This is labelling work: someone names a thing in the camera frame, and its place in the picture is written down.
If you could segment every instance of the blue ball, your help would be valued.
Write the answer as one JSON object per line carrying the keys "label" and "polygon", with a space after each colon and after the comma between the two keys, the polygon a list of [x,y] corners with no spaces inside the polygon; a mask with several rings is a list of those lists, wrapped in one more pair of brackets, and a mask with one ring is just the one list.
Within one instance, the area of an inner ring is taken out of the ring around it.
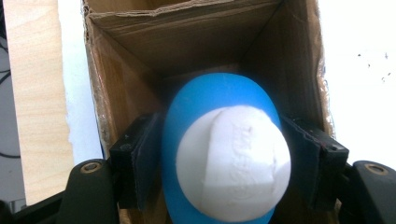
{"label": "blue ball", "polygon": [[[162,178],[168,212],[175,224],[225,223],[198,211],[183,194],[177,180],[177,149],[189,127],[202,115],[214,109],[251,105],[263,110],[280,130],[279,116],[268,94],[254,81],[228,73],[197,77],[187,83],[169,107],[163,129]],[[268,223],[274,209],[263,217],[239,222]]]}

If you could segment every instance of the cardboard box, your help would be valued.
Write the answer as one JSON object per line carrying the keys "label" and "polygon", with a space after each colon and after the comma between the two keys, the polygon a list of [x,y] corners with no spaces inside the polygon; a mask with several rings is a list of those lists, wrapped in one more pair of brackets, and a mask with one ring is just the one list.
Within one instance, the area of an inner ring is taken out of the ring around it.
{"label": "cardboard box", "polygon": [[138,115],[166,111],[193,77],[252,78],[278,112],[324,129],[316,0],[84,0],[103,147]]}

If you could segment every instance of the cardboard flap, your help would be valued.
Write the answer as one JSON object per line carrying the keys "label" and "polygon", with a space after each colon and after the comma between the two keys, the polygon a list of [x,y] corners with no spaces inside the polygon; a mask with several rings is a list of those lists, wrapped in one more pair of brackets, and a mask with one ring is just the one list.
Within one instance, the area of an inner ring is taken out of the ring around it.
{"label": "cardboard flap", "polygon": [[173,77],[241,60],[279,2],[199,0],[88,17],[156,74]]}
{"label": "cardboard flap", "polygon": [[[91,13],[122,13],[122,12],[130,12],[130,11],[150,11],[155,10],[159,7],[166,7],[177,5],[185,0],[83,0],[83,5],[85,8],[88,8]],[[203,2],[213,2],[213,0],[203,0]],[[190,2],[186,2],[183,5],[190,5]]]}

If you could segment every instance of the wooden board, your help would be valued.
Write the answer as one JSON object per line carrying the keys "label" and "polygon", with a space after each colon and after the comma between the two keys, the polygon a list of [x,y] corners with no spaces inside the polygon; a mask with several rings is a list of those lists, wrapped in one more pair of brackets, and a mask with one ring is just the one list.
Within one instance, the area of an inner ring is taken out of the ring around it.
{"label": "wooden board", "polygon": [[27,204],[64,190],[68,142],[57,1],[4,0]]}

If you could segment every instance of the metal screw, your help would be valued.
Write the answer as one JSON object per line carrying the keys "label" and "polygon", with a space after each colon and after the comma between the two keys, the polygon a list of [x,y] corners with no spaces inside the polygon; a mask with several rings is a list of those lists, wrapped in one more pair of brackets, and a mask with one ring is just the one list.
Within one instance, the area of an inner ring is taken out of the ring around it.
{"label": "metal screw", "polygon": [[84,164],[81,167],[80,171],[83,174],[90,174],[90,173],[93,173],[93,172],[99,170],[101,167],[102,167],[102,164],[100,162],[91,161],[91,162]]}
{"label": "metal screw", "polygon": [[379,165],[366,163],[364,164],[364,166],[366,167],[367,170],[369,170],[371,173],[376,175],[387,175],[389,173],[387,169]]}

